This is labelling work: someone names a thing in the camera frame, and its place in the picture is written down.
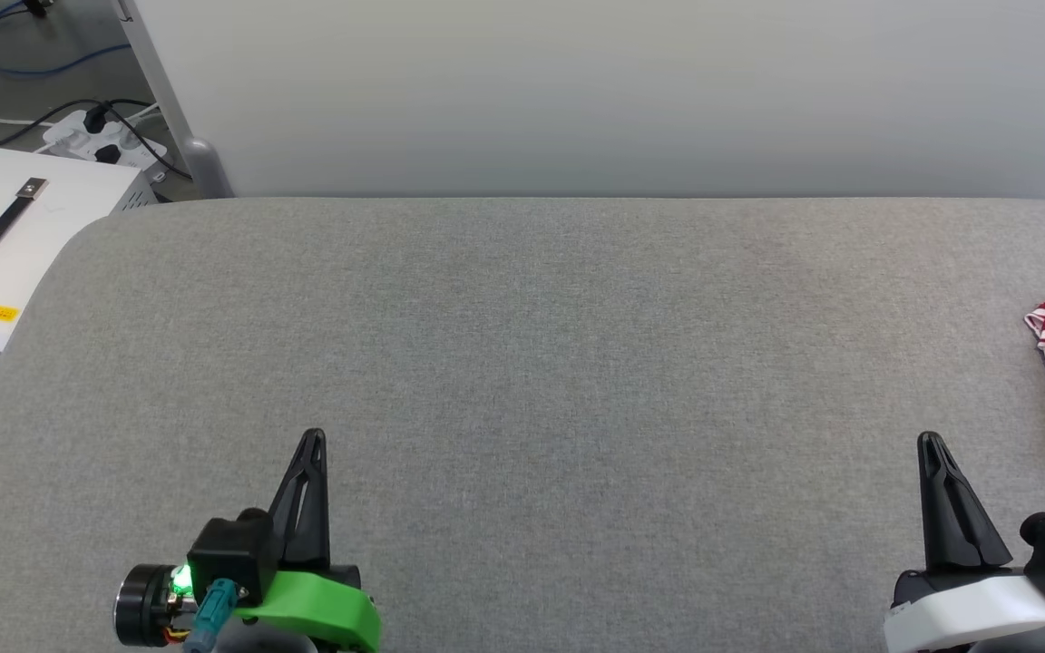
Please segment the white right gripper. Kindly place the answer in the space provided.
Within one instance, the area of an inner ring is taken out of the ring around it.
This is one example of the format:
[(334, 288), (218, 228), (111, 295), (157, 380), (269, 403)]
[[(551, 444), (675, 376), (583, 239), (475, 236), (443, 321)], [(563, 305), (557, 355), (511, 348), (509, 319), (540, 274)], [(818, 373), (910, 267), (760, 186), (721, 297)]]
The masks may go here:
[[(938, 433), (918, 434), (925, 569), (1008, 568), (1011, 551)], [(908, 570), (884, 616), (888, 652), (1045, 652), (1045, 594), (1020, 573)]]

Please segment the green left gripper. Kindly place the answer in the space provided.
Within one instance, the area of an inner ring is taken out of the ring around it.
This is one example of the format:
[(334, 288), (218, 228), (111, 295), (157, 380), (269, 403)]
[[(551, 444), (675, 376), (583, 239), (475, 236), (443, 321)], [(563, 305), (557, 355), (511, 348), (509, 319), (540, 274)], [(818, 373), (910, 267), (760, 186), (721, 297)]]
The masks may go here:
[(303, 572), (278, 572), (259, 605), (233, 611), (233, 652), (377, 652), (382, 620), (372, 598), (314, 574), (330, 568), (323, 430), (302, 434), (269, 515), (281, 545), (279, 569)]

